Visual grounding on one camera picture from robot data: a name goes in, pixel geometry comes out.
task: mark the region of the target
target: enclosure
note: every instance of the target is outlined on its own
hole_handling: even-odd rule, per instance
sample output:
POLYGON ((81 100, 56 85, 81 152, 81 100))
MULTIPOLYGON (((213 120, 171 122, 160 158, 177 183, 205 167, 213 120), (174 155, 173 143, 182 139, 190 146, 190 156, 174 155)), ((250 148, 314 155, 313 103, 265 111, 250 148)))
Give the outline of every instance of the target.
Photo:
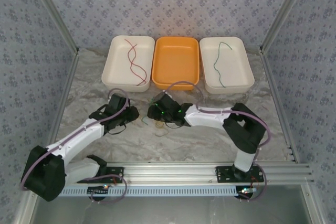
MULTIPOLYGON (((336 223, 336 0, 0 1, 1 223, 336 223), (75 158, 124 167, 128 197, 97 205, 83 197, 86 184, 74 184, 45 202, 20 190, 29 152, 108 102, 101 75, 118 35, 243 41, 255 79, 247 92, 210 94, 202 71, 197 86, 202 106, 240 102, 269 126, 256 160, 267 175, 262 199, 239 202, 229 191, 239 183, 217 182, 216 167, 231 165, 238 150, 223 131, 157 127, 145 117, 160 93, 153 82, 129 93, 140 117, 127 130, 75 158)), ((200 99, 197 90, 170 94, 200 99)))

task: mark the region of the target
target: orange tray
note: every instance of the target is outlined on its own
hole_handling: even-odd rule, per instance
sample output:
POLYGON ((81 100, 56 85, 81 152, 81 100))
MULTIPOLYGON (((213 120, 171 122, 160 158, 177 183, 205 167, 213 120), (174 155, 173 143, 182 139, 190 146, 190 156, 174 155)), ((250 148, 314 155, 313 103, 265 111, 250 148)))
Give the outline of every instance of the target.
MULTIPOLYGON (((177 81, 197 84, 200 75, 198 41, 185 37, 161 37, 156 41, 152 80, 159 89, 177 81)), ((177 84, 174 90, 192 90, 190 84, 177 84)))

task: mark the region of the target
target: metal bracket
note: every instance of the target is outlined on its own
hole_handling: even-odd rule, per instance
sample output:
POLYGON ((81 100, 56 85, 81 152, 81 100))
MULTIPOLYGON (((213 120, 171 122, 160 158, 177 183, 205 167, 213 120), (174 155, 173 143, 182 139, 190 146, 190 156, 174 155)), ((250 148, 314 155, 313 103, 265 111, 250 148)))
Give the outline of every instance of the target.
MULTIPOLYGON (((108 166, 106 167, 106 172, 104 175, 109 175, 109 174, 114 174, 114 175, 119 175, 120 177, 124 176, 124 167, 112 167, 108 166)), ((122 180, 119 178, 101 178, 97 180, 81 180, 77 182, 77 184, 122 184, 122 180)))
POLYGON ((218 183, 254 183, 264 182, 264 175, 258 166, 252 166, 244 177, 237 178, 232 166, 217 166, 216 177, 218 183))
POLYGON ((93 195, 93 194, 108 194, 109 192, 109 189, 105 189, 103 186, 91 186, 91 187, 88 187, 86 193, 88 195, 93 195))

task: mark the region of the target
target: white tray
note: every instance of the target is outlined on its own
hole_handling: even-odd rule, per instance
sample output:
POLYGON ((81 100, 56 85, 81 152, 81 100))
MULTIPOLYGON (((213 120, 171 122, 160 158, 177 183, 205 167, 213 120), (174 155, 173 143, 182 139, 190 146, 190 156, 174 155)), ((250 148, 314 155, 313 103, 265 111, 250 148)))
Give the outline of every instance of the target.
MULTIPOLYGON (((144 92, 150 86, 152 62, 154 55, 155 41, 152 37, 148 36, 116 36, 112 39, 111 47, 107 60, 105 63, 104 71, 101 76, 101 81, 107 88, 120 88, 127 92, 144 92), (146 72, 147 77, 142 69, 132 66, 132 70, 143 79, 145 83, 141 82, 141 79, 134 75, 130 69, 131 63, 128 60, 128 52, 132 48, 126 41, 128 40, 135 46, 136 58, 133 61, 134 64, 141 66, 146 72)), ((130 59, 134 58, 134 51, 130 52, 130 59)))
POLYGON ((237 37, 204 38, 199 43, 204 84, 209 93, 244 93, 254 84, 254 76, 241 39, 237 37), (218 58, 218 46, 221 42, 223 43, 219 48, 218 58), (217 58, 215 68, 221 75, 224 87, 219 81, 219 73, 214 68, 217 58))

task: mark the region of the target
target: plastic container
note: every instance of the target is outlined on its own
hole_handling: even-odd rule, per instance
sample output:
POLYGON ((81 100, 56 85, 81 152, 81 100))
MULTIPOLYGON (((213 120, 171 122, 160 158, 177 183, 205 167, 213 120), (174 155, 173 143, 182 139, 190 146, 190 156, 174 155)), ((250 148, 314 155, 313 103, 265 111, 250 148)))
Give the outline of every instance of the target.
POLYGON ((254 76, 241 39, 237 37, 203 38, 199 43, 204 84, 209 93, 244 93, 254 84, 254 76), (219 73, 215 70, 214 64, 221 75, 224 87, 219 81, 219 73))
MULTIPOLYGON (((185 37, 161 37, 156 41, 152 80, 159 89, 177 81, 197 84, 200 75, 198 41, 185 37)), ((178 84, 174 90, 192 90, 190 84, 178 84)))
POLYGON ((120 88, 127 92, 144 92, 150 86, 150 77, 153 62, 155 41, 148 36, 116 36, 113 38, 109 54, 105 63, 101 81, 108 89, 120 88), (128 40, 136 50, 135 53, 132 46, 126 41, 128 40), (143 70, 132 65, 132 73, 130 67, 131 62, 142 67, 143 70))

